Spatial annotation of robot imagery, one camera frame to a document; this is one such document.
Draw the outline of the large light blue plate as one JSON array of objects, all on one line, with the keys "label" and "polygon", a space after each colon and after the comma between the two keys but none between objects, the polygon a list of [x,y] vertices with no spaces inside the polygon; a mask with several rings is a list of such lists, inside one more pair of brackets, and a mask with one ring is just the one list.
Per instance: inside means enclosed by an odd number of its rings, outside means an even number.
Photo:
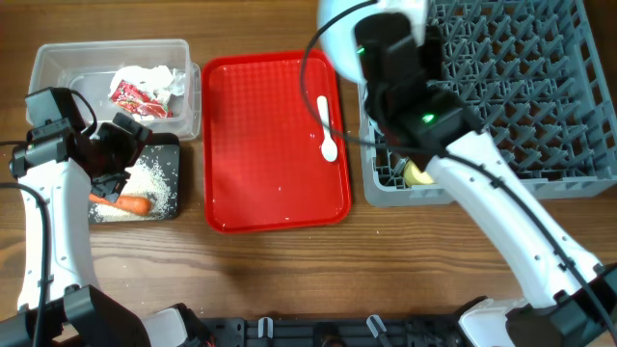
[{"label": "large light blue plate", "polygon": [[[362,3],[362,0],[320,0],[317,10],[317,28],[320,29],[336,15]],[[335,71],[343,78],[363,84],[361,62],[357,53],[354,28],[365,17],[376,14],[379,8],[370,5],[345,15],[320,36],[320,45]]]}]

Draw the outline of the white tissue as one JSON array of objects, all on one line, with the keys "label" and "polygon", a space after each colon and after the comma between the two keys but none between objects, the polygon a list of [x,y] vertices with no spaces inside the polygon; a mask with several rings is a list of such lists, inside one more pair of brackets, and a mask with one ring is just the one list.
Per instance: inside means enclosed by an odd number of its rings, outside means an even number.
[{"label": "white tissue", "polygon": [[[174,98],[182,98],[184,96],[186,73],[176,68],[169,69],[167,66],[152,68],[140,66],[122,67],[112,78],[110,93],[108,94],[109,99],[111,93],[117,88],[121,80],[137,86],[150,97],[166,105],[173,112],[174,117],[176,112],[171,108],[171,101]],[[125,112],[137,121],[165,120],[155,117],[140,117],[128,111]]]}]

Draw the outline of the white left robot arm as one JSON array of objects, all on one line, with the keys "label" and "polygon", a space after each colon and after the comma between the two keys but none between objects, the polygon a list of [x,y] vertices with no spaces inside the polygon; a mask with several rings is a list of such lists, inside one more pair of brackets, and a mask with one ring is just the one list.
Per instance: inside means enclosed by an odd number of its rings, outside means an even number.
[{"label": "white left robot arm", "polygon": [[1,323],[4,346],[55,346],[65,325],[79,346],[188,346],[196,338],[183,306],[146,319],[98,287],[89,228],[89,202],[114,202],[152,136],[118,113],[86,123],[82,95],[46,88],[26,96],[32,129],[13,145],[13,181],[25,208],[26,263],[16,316]]}]

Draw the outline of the white plastic spoon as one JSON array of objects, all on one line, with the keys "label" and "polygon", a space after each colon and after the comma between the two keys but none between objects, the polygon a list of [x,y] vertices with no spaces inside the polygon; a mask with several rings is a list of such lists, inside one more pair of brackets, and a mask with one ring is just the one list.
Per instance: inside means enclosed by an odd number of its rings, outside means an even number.
[{"label": "white plastic spoon", "polygon": [[330,113],[328,99],[325,95],[320,95],[316,99],[318,114],[323,127],[324,139],[321,145],[321,153],[327,162],[333,163],[338,156],[337,146],[332,138],[330,126]]}]

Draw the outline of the red snack wrapper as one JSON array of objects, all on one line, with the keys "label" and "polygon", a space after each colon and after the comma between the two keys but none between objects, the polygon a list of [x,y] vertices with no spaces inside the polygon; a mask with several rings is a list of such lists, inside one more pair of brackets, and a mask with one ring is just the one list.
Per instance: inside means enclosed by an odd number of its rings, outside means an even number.
[{"label": "red snack wrapper", "polygon": [[125,80],[120,81],[111,93],[110,100],[123,110],[140,117],[167,119],[174,115],[166,105]]}]

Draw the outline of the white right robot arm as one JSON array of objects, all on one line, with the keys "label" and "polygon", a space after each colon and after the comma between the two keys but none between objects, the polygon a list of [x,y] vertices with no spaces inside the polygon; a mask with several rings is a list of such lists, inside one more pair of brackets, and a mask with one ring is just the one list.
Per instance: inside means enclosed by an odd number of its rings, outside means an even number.
[{"label": "white right robot arm", "polygon": [[458,324],[476,346],[584,346],[616,330],[616,269],[604,266],[521,184],[456,93],[427,84],[409,18],[354,29],[367,114],[473,218],[501,253],[519,299],[482,298]]}]

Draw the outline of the yellow plastic cup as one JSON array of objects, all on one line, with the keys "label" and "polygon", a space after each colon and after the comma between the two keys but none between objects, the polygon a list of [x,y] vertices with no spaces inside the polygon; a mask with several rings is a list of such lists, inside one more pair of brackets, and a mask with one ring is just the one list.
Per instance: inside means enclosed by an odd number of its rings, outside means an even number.
[{"label": "yellow plastic cup", "polygon": [[406,163],[403,170],[403,178],[405,184],[409,187],[415,185],[432,185],[434,183],[432,177],[428,173],[422,172],[411,160]]}]

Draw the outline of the orange carrot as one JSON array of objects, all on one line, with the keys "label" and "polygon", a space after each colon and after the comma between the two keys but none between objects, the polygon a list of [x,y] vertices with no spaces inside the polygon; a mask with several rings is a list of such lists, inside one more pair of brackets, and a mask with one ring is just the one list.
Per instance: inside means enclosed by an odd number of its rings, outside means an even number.
[{"label": "orange carrot", "polygon": [[146,216],[151,209],[150,201],[142,197],[120,196],[116,201],[111,202],[94,194],[90,194],[89,200],[93,203],[109,205],[138,216]]}]

